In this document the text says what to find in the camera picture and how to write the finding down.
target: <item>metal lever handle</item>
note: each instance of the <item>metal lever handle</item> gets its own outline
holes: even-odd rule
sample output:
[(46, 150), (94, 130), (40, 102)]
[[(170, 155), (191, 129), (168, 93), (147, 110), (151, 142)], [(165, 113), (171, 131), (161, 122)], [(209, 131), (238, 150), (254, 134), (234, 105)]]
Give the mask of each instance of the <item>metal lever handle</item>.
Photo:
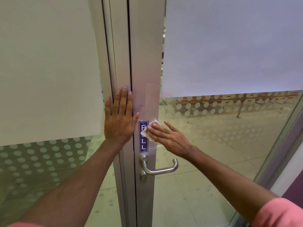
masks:
[(150, 170), (147, 167), (147, 156), (146, 155), (143, 155), (143, 157), (141, 158), (141, 162), (143, 165), (143, 170), (146, 173), (151, 174), (151, 175), (166, 174), (166, 173), (174, 172), (176, 169), (178, 169), (178, 166), (179, 166), (178, 160), (176, 158), (174, 158), (172, 160), (172, 162), (174, 163), (173, 166), (162, 168), (162, 169), (157, 169), (157, 170)]

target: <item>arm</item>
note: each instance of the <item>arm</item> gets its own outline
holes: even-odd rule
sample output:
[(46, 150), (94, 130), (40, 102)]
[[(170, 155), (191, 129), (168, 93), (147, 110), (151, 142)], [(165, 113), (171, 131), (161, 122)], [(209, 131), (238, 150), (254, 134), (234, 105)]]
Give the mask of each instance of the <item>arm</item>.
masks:
[(82, 227), (94, 205), (104, 177), (115, 156), (135, 131), (139, 114), (132, 118), (132, 92), (117, 90), (110, 109), (105, 102), (105, 141), (98, 150), (71, 176), (41, 198), (20, 219), (45, 227)]
[(196, 146), (191, 145), (182, 132), (170, 123), (166, 121), (164, 123), (171, 131), (154, 123), (152, 127), (148, 127), (150, 137), (163, 144), (168, 151), (197, 167), (248, 222), (252, 223), (261, 207), (277, 197), (203, 153)]

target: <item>pink shirt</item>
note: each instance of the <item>pink shirt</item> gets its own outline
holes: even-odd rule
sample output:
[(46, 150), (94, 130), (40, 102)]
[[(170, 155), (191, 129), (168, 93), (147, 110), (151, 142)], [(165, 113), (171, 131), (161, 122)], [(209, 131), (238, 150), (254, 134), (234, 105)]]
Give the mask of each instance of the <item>pink shirt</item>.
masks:
[[(303, 227), (303, 209), (285, 198), (275, 198), (257, 213), (253, 227)], [(14, 223), (8, 227), (43, 227), (28, 223)]]

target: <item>forearm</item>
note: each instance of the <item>forearm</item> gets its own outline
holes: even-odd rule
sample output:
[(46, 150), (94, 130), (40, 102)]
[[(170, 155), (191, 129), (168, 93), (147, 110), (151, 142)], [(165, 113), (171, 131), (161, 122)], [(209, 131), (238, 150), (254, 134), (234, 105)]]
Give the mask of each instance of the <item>forearm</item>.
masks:
[(185, 157), (196, 166), (229, 203), (250, 223), (268, 201), (277, 196), (192, 146)]
[(108, 168), (122, 147), (105, 140), (90, 159), (40, 199), (20, 221), (45, 227), (84, 226)]

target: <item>person's left hand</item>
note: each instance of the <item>person's left hand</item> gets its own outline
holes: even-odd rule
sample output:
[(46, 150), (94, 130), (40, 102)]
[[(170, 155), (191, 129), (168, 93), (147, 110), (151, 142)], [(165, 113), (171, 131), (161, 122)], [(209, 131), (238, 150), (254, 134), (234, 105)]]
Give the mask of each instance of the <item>person's left hand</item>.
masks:
[(126, 87), (117, 90), (111, 110), (110, 98), (105, 101), (104, 135), (107, 140), (113, 141), (121, 148), (134, 134), (139, 113), (132, 117), (133, 95)]

